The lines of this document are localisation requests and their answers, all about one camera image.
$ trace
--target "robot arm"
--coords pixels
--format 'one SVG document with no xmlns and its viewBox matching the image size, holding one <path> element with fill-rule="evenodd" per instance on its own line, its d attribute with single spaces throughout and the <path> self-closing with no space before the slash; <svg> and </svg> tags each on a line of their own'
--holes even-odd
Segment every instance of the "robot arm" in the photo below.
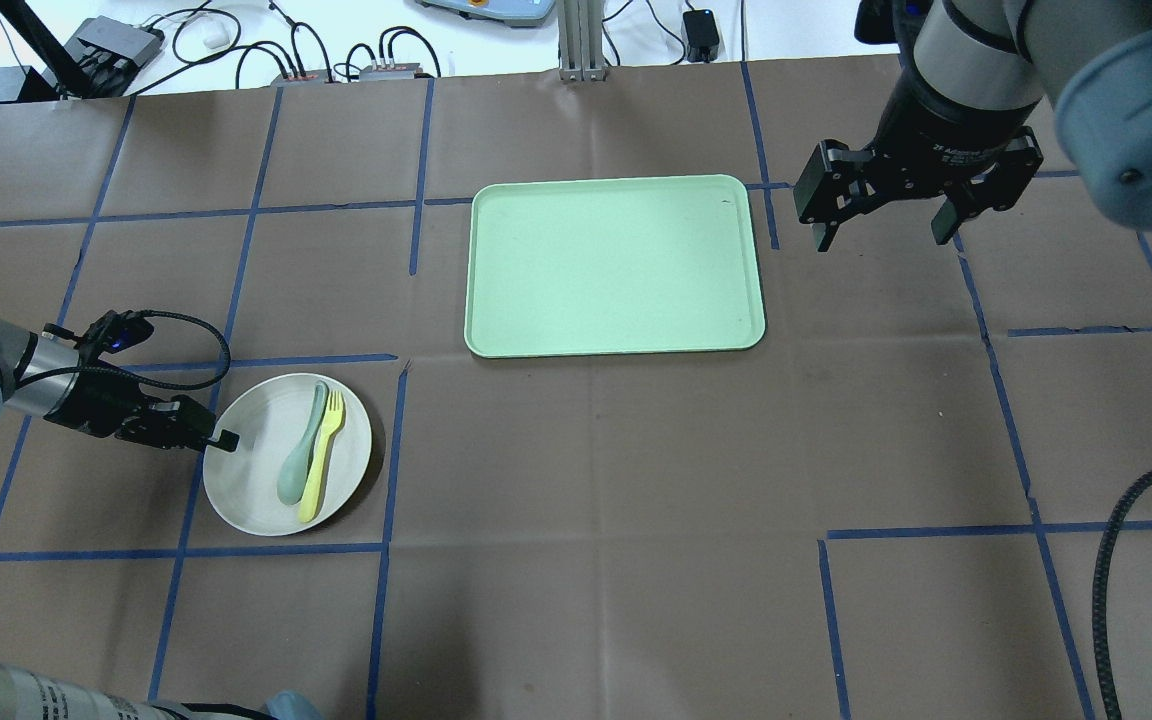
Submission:
<svg viewBox="0 0 1152 720">
<path fill-rule="evenodd" d="M 856 37 L 899 41 L 904 71 L 874 138 L 818 143 L 795 184 L 818 250 L 892 200 L 945 197 L 938 243 L 1010 209 L 1043 162 L 1024 123 L 1044 94 L 1097 206 L 1152 230 L 1152 1 L 863 0 Z"/>
<path fill-rule="evenodd" d="M 3 406 L 14 407 L 94 437 L 113 434 L 161 448 L 188 447 L 202 452 L 214 446 L 233 452 L 238 437 L 225 430 L 219 439 L 211 439 L 217 418 L 192 397 L 175 395 L 161 400 L 141 392 L 142 384 L 197 389 L 218 382 L 223 372 L 211 381 L 179 386 L 141 378 L 99 359 L 103 353 L 118 353 L 145 341 L 154 332 L 146 320 L 150 316 L 204 325 L 223 347 L 223 336 L 206 323 L 156 311 L 122 314 L 111 311 L 82 336 L 55 325 L 37 334 L 0 320 L 0 410 Z M 73 341 L 74 347 L 56 338 Z M 225 357 L 228 370 L 228 350 Z"/>
</svg>

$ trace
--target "white table surface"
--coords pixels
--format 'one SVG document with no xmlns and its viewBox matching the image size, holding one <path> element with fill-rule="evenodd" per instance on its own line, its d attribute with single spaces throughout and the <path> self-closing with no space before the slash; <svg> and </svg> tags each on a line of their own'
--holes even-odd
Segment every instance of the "white table surface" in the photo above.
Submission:
<svg viewBox="0 0 1152 720">
<path fill-rule="evenodd" d="M 608 0 L 607 13 L 620 8 L 622 0 Z M 684 0 L 653 0 L 664 23 L 681 35 Z M 718 17 L 723 46 L 719 60 L 740 60 L 740 0 L 692 0 L 696 8 L 710 8 Z M 157 13 L 189 8 L 196 3 L 166 3 L 164 0 L 32 0 L 33 10 L 60 41 L 68 40 L 83 18 L 97 14 L 138 24 Z M 214 8 L 228 10 L 242 20 L 242 41 L 274 40 L 288 44 L 287 23 L 268 9 L 264 0 L 218 0 Z M 490 20 L 465 20 L 448 10 L 422 8 L 416 0 L 283 0 L 279 3 L 293 18 L 303 20 L 323 36 L 333 63 L 344 59 L 356 41 L 376 45 L 381 29 L 407 24 L 424 33 L 438 50 L 447 76 L 470 74 L 535 73 L 558 68 L 558 13 L 551 13 L 543 26 L 510 28 Z M 855 0 L 748 0 L 750 60 L 772 58 L 814 58 L 892 53 L 893 46 L 861 45 L 851 37 Z M 228 20 L 218 18 L 227 24 Z M 172 38 L 174 24 L 160 24 Z M 681 54 L 652 20 L 645 0 L 635 3 L 607 23 L 626 65 L 668 65 Z M 10 31 L 20 60 L 41 69 L 37 55 Z M 180 53 L 200 58 L 210 53 L 204 45 L 206 28 L 191 24 L 180 36 Z M 306 67 L 321 65 L 321 52 L 312 36 L 301 32 L 301 55 Z M 415 38 L 394 46 L 399 61 L 420 61 L 433 70 L 429 54 Z M 211 65 L 200 65 L 154 88 L 151 92 L 188 92 L 234 86 L 238 53 Z M 0 28 L 0 67 L 14 65 L 8 41 Z M 177 69 L 180 62 L 168 50 L 143 70 L 131 90 L 146 85 Z M 243 67 L 244 88 L 266 85 L 275 76 L 273 61 L 253 53 Z"/>
</svg>

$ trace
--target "electronic device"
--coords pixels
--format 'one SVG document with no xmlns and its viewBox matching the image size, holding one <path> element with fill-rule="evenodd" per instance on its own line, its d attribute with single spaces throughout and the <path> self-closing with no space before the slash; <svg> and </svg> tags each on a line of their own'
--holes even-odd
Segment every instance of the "electronic device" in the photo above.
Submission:
<svg viewBox="0 0 1152 720">
<path fill-rule="evenodd" d="M 819 142 L 794 187 L 818 250 L 892 200 L 945 197 L 941 245 L 1010 209 L 1043 164 L 1024 123 L 1044 94 L 1097 207 L 1152 232 L 1152 0 L 861 0 L 855 35 L 904 70 L 874 138 Z"/>
<path fill-rule="evenodd" d="M 462 18 L 499 20 L 507 26 L 539 26 L 554 9 L 554 0 L 417 0 L 420 5 L 447 8 Z"/>
<path fill-rule="evenodd" d="M 24 0 L 0 0 L 0 13 L 47 66 L 47 86 L 74 97 L 119 97 L 162 47 L 160 29 L 97 15 L 83 20 L 65 45 Z"/>
<path fill-rule="evenodd" d="M 223 369 L 206 382 L 159 382 L 128 373 L 100 361 L 106 353 L 120 353 L 145 342 L 154 333 L 147 318 L 173 318 L 195 323 L 220 342 Z M 61 341 L 73 341 L 73 347 Z M 114 313 L 111 310 L 83 334 L 47 325 L 41 334 L 0 320 L 0 410 L 13 407 L 26 415 L 41 416 L 68 429 L 94 437 L 124 439 L 160 448 L 187 447 L 206 450 L 218 447 L 233 452 L 238 437 L 223 430 L 212 439 L 217 417 L 188 395 L 170 400 L 141 392 L 142 384 L 165 389 L 199 389 L 219 382 L 229 366 L 223 334 L 188 314 L 142 310 Z"/>
<path fill-rule="evenodd" d="M 689 63 L 718 60 L 718 23 L 713 10 L 687 10 L 682 14 L 682 37 L 687 40 Z"/>
</svg>

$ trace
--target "yellow fork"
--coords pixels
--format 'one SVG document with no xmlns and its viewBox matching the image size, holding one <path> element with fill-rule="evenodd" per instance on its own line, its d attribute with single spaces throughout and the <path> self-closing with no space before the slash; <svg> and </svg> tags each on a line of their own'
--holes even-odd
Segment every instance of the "yellow fork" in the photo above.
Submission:
<svg viewBox="0 0 1152 720">
<path fill-rule="evenodd" d="M 310 475 L 305 479 L 305 495 L 301 498 L 301 507 L 296 518 L 308 523 L 319 514 L 319 495 L 323 495 L 323 471 L 328 461 L 328 446 L 332 437 L 344 424 L 344 396 L 333 389 L 328 395 L 328 406 L 323 411 L 323 423 L 319 425 L 319 438 L 314 441 L 314 460 L 310 462 Z"/>
</svg>

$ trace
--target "white plate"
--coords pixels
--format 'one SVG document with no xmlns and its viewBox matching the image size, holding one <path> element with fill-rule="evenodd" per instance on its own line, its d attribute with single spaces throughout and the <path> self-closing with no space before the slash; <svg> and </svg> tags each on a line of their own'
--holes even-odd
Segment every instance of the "white plate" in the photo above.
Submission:
<svg viewBox="0 0 1152 720">
<path fill-rule="evenodd" d="M 298 506 L 278 500 L 278 473 L 310 423 L 319 381 L 344 396 L 344 424 L 332 438 L 319 514 L 301 523 Z M 253 536 L 289 536 L 329 518 L 362 484 L 371 460 L 367 410 L 351 389 L 324 376 L 293 373 L 260 382 L 225 410 L 215 422 L 215 432 L 221 429 L 238 433 L 238 449 L 209 447 L 202 457 L 202 486 L 215 514 Z"/>
</svg>

